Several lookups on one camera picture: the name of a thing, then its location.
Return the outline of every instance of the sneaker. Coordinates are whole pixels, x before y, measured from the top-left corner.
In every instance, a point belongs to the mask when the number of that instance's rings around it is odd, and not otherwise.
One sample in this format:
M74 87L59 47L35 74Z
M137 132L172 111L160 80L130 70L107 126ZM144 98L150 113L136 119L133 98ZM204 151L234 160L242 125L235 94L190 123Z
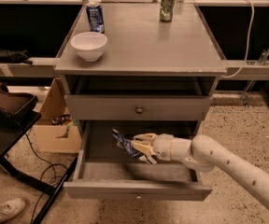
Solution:
M0 223L8 221L19 214L26 206L26 201L21 198L0 203Z

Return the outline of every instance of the cardboard box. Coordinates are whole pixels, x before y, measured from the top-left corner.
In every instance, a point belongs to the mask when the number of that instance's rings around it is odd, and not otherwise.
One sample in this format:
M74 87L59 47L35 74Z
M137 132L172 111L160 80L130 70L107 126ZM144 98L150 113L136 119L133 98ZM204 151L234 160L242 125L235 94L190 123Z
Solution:
M53 79L39 112L42 117L34 126L39 151L78 153L81 145L78 127L52 125L53 117L69 114L64 101L64 88L59 78Z

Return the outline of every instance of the gray cabinet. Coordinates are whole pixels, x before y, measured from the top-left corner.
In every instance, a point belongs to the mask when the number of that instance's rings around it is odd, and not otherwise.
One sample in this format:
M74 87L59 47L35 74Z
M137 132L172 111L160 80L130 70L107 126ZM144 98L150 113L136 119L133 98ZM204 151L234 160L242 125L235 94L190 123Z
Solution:
M108 38L104 56L83 61L68 39L55 68L83 135L66 191L73 198L204 200L211 189L198 173L178 162L135 161L117 148L111 131L129 137L196 134L225 73L224 61L193 5L177 4L172 22L159 22L157 4L102 6ZM84 31L89 25L81 13L72 35Z

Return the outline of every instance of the bowl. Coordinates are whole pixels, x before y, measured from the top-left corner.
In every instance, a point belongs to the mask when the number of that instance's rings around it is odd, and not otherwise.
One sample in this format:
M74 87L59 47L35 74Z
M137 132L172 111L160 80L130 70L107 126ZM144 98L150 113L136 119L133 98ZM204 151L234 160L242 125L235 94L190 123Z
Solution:
M88 62L97 61L104 54L106 43L106 36L96 32L77 34L70 41L75 53Z

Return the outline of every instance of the shoe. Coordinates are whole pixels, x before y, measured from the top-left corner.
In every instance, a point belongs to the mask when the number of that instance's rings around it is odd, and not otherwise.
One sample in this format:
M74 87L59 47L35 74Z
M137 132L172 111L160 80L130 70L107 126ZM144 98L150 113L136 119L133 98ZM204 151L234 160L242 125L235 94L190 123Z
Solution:
M26 206L26 201L21 198L0 203L0 223L8 221L19 214Z

